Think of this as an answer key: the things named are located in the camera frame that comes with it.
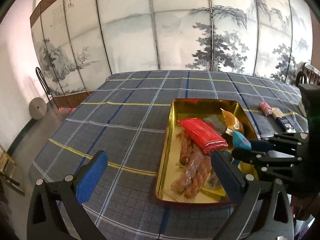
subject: folding screen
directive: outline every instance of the folding screen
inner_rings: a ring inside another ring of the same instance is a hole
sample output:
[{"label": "folding screen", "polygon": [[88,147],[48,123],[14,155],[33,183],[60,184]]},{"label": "folding screen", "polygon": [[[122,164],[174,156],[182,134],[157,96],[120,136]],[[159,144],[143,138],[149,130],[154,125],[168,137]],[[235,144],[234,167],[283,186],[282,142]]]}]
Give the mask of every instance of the folding screen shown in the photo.
[{"label": "folding screen", "polygon": [[42,0],[30,23],[44,78],[64,107],[129,71],[214,70],[293,84],[312,54],[303,0]]}]

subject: yellow stripe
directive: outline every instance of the yellow stripe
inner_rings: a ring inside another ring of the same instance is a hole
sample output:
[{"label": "yellow stripe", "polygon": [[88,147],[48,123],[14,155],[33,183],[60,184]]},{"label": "yellow stripe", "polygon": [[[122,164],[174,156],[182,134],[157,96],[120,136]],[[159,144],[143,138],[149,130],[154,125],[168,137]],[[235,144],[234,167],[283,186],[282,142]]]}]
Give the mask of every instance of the yellow stripe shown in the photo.
[{"label": "yellow stripe", "polygon": [[[124,80],[143,80],[143,79],[163,79],[163,78],[131,78],[131,79],[110,79],[110,81],[124,81]],[[188,79],[186,77],[180,77],[180,78],[167,78],[167,79]],[[192,79],[192,80],[209,80],[210,79],[206,79],[206,78],[189,78],[189,79]],[[256,85],[256,84],[248,84],[248,83],[243,83],[243,82],[238,82],[238,81],[231,81],[231,80],[220,80],[220,79],[212,79],[212,81],[221,81],[221,82],[233,82],[233,83],[237,83],[237,84],[242,84],[242,85],[248,85],[248,86],[255,86],[255,87],[261,87],[261,88],[270,88],[270,87],[266,87],[266,86],[261,86],[261,85]],[[270,88],[272,90],[276,90],[276,91],[279,91],[279,92],[283,92],[283,93],[287,93],[287,94],[291,94],[291,95],[295,95],[295,96],[298,96],[298,97],[301,97],[295,93],[290,93],[290,92],[287,92],[287,91],[283,91],[283,90],[280,90],[280,89],[277,89],[277,88]]]},{"label": "yellow stripe", "polygon": [[[105,105],[105,104],[110,104],[110,105],[124,105],[124,106],[151,106],[151,104],[143,104],[143,103],[115,103],[115,102],[100,102],[100,103],[82,103],[84,105]],[[153,106],[170,106],[170,104],[153,104]],[[251,109],[244,109],[246,112],[252,112],[252,113],[261,113],[259,110],[251,110]],[[298,114],[296,112],[289,112],[289,113],[284,113],[284,115],[295,115]]]},{"label": "yellow stripe", "polygon": [[287,116],[287,115],[296,115],[296,114],[298,114],[297,112],[290,112],[290,113],[285,113],[285,114],[283,114],[284,116]]},{"label": "yellow stripe", "polygon": [[[86,157],[87,159],[91,160],[92,159],[92,156],[89,156],[89,155],[85,155],[84,153],[82,152],[79,152],[69,146],[65,146],[55,140],[52,140],[51,138],[49,139],[50,142],[52,142],[53,144],[61,147],[61,148],[64,148],[70,152],[73,152],[77,155],[80,155],[81,157]],[[111,162],[108,162],[108,166],[110,167],[113,167],[113,168],[116,168],[116,169],[120,169],[121,166],[118,165],[118,164],[115,164],[115,163],[111,163]],[[157,173],[156,172],[152,172],[152,171],[143,171],[143,170],[138,170],[138,169],[134,169],[134,168],[129,168],[129,167],[122,167],[123,170],[127,171],[127,172],[131,172],[131,173],[136,173],[136,174],[141,174],[141,175],[147,175],[147,176],[153,176],[153,177],[156,177],[157,176]]]},{"label": "yellow stripe", "polygon": [[246,112],[253,112],[253,113],[261,113],[259,110],[249,110],[249,109],[244,109]]},{"label": "yellow stripe", "polygon": [[[110,105],[124,105],[124,106],[151,106],[151,104],[144,104],[144,103],[115,103],[115,102],[83,102],[83,105],[105,105],[105,104],[110,104]],[[170,104],[153,104],[153,106],[170,106]]]}]

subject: green baseboard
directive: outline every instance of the green baseboard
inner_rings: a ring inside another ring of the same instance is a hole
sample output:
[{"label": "green baseboard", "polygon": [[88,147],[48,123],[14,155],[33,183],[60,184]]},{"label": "green baseboard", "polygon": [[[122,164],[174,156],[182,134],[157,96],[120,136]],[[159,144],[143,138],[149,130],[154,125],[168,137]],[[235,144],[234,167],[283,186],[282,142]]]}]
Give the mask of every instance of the green baseboard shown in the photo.
[{"label": "green baseboard", "polygon": [[22,130],[20,131],[20,133],[17,135],[17,137],[14,139],[14,141],[12,142],[12,144],[10,145],[7,153],[11,156],[13,154],[13,152],[15,151],[15,149],[18,147],[19,143],[21,143],[22,139],[26,136],[26,134],[29,132],[29,130],[31,129],[31,127],[33,127],[35,125],[35,123],[37,122],[36,119],[31,119],[25,126],[24,128],[22,128]]}]

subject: blue gripper pad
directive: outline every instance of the blue gripper pad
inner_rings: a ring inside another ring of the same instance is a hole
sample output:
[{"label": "blue gripper pad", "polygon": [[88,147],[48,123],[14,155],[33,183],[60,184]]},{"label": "blue gripper pad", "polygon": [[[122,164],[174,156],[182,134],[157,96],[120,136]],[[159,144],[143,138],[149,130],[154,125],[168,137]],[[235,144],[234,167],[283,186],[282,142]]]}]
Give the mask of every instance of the blue gripper pad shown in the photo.
[{"label": "blue gripper pad", "polygon": [[87,165],[80,168],[75,180],[76,198],[80,205],[90,199],[107,166],[107,154],[98,151]]}]

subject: blue checkered tablecloth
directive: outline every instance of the blue checkered tablecloth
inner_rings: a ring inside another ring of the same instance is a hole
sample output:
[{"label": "blue checkered tablecloth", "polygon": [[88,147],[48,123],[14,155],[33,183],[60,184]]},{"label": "blue checkered tablecloth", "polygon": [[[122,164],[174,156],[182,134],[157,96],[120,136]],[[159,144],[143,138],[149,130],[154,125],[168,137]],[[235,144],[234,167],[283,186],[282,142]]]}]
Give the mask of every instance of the blue checkered tablecloth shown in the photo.
[{"label": "blue checkered tablecloth", "polygon": [[[164,132],[175,98],[238,101],[258,138],[281,132],[272,117],[258,110],[259,102],[266,101],[279,107],[297,132],[308,131],[297,106],[299,89],[290,85],[222,72],[120,73],[110,76],[49,139],[30,168],[33,183],[39,178],[62,180],[104,150],[108,168],[83,207],[108,240],[212,239],[234,205],[168,208],[154,196]],[[63,207],[61,213],[67,217]]]}]

